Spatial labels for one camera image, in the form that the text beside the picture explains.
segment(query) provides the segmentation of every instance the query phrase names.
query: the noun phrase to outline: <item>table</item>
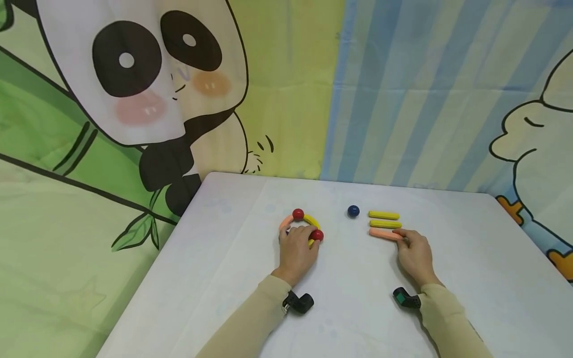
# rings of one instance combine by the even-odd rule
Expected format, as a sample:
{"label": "table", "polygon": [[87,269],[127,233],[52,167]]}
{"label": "table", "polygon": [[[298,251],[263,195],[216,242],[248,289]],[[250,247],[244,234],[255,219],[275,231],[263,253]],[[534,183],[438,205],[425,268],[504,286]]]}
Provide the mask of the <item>table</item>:
{"label": "table", "polygon": [[[349,205],[362,213],[345,216]],[[428,237],[435,270],[495,357],[571,356],[573,290],[489,195],[210,174],[98,357],[193,357],[278,263],[277,226],[294,208],[320,223],[319,259],[261,357],[431,357],[396,246],[367,235],[368,210],[395,211]]]}

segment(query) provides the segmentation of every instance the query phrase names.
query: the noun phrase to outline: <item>sleeve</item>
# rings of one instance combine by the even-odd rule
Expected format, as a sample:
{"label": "sleeve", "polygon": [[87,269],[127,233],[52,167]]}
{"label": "sleeve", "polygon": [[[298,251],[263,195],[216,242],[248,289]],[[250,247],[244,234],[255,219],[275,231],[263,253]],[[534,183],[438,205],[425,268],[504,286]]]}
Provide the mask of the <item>sleeve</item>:
{"label": "sleeve", "polygon": [[227,319],[196,358],[256,358],[269,334],[282,321],[282,302],[291,286],[267,276],[257,289]]}
{"label": "sleeve", "polygon": [[441,358],[493,357],[452,292],[430,284],[422,287],[419,297],[423,326],[436,343]]}

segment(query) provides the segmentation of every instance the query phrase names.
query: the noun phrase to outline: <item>panda face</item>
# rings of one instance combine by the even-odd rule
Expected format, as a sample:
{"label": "panda face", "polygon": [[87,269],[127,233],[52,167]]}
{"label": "panda face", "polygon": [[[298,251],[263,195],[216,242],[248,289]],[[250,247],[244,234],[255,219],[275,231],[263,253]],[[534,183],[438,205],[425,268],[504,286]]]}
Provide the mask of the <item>panda face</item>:
{"label": "panda face", "polygon": [[[154,0],[38,2],[45,40],[66,85],[120,144],[181,137],[182,118],[236,107],[244,97],[245,57],[226,1],[185,3],[191,2],[165,1],[162,6],[170,7],[159,21]],[[182,82],[177,95],[169,61],[175,82]]]}
{"label": "panda face", "polygon": [[220,113],[246,94],[245,52],[226,0],[164,0],[161,32],[183,117]]}

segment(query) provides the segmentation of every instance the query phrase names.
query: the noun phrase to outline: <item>orange feet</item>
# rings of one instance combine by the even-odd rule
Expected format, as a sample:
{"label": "orange feet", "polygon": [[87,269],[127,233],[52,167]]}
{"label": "orange feet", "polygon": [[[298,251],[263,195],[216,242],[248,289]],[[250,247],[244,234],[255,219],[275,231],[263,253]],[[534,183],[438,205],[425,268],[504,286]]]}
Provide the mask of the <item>orange feet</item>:
{"label": "orange feet", "polygon": [[510,204],[507,198],[504,197],[503,195],[497,196],[496,199],[497,202],[499,202],[499,204],[503,206],[503,208],[507,211],[509,216],[511,216],[518,225],[520,226],[523,225],[523,218],[519,215],[519,212],[521,211],[521,209],[523,209],[523,204],[521,203],[521,201],[518,200],[515,203]]}
{"label": "orange feet", "polygon": [[555,250],[547,251],[547,257],[569,282],[573,282],[573,251],[565,256]]}

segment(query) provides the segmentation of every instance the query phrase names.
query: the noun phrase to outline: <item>red ball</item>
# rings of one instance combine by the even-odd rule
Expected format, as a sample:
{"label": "red ball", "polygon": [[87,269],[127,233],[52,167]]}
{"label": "red ball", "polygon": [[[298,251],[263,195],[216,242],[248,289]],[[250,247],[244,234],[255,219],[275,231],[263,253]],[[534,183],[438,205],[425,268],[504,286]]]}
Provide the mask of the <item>red ball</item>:
{"label": "red ball", "polygon": [[294,209],[292,211],[292,217],[295,221],[302,221],[304,220],[304,211],[303,209]]}
{"label": "red ball", "polygon": [[311,233],[311,239],[322,241],[324,239],[324,233],[317,229]]}

